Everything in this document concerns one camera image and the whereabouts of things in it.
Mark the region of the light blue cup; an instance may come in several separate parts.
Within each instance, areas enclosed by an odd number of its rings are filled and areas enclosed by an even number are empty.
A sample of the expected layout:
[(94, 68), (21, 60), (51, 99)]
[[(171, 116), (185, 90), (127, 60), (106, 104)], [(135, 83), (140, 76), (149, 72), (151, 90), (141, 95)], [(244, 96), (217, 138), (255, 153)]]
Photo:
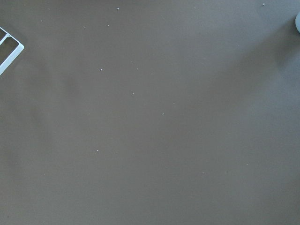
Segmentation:
[(296, 30), (300, 33), (300, 12), (295, 17), (295, 27)]

